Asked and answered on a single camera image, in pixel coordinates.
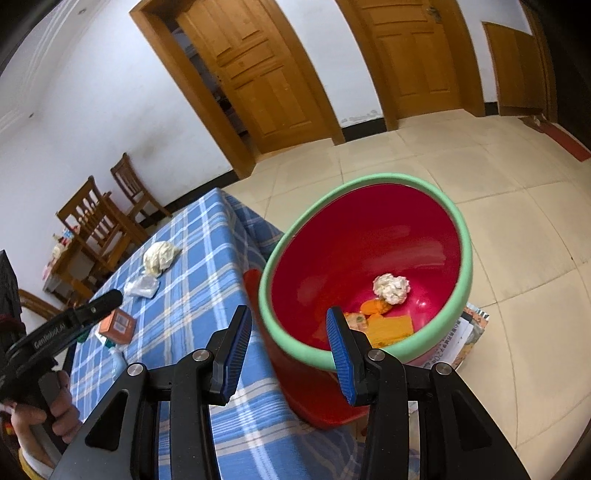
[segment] small orange box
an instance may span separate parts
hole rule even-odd
[[[120,345],[131,342],[135,331],[135,319],[121,309],[113,310],[100,321],[99,333]]]

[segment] red doormat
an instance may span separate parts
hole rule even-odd
[[[551,124],[543,117],[526,116],[520,118],[520,120],[528,127],[531,127],[534,130],[537,130],[538,132],[543,132],[546,135],[548,135],[578,161],[585,161],[591,158],[591,152],[589,150],[587,150],[584,146],[577,142],[568,133],[562,131],[556,125]]]

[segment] wooden door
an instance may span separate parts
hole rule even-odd
[[[428,0],[351,0],[378,52],[397,115],[460,107],[452,54]]]
[[[261,153],[330,136],[261,0],[196,0],[177,22]]]
[[[536,115],[546,105],[544,68],[533,35],[483,22],[501,115]]]

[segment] orange sponge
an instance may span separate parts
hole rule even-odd
[[[392,306],[385,300],[375,299],[363,302],[360,310],[365,316],[373,315],[374,313],[383,315],[392,310]]]
[[[374,348],[382,348],[404,340],[414,333],[413,321],[409,315],[401,317],[382,317],[372,315],[368,319],[368,328],[365,331],[369,343]]]

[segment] door frame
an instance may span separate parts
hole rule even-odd
[[[170,76],[203,122],[217,146],[222,150],[240,179],[251,175],[255,157],[234,130],[228,117],[203,83],[201,75],[191,64],[183,49],[174,39],[168,26],[194,0],[142,0],[129,12]],[[282,10],[274,0],[259,0],[279,29],[293,53],[298,67],[320,109],[329,135],[335,145],[345,143],[343,132],[324,87],[310,58]]]
[[[361,50],[361,55],[363,55],[367,64],[369,74],[374,81],[379,102],[384,112],[386,126],[388,130],[395,130],[398,128],[397,109],[371,32],[358,13],[354,4],[355,0],[335,1],[351,28],[351,32]],[[441,23],[446,33],[456,71],[461,107],[474,116],[484,116],[484,96],[480,71],[476,61],[472,37],[462,15],[462,10],[456,0],[431,0],[431,4],[441,14]]]
[[[545,93],[545,108],[544,116],[552,123],[558,123],[558,96],[556,93],[556,78],[554,77],[554,66],[552,64],[552,56],[550,55],[550,47],[548,40],[544,34],[544,27],[538,17],[538,14],[531,9],[522,0],[519,0],[521,8],[531,28],[531,34],[535,38],[540,52],[540,59],[542,61],[542,69],[544,71],[544,93]]]

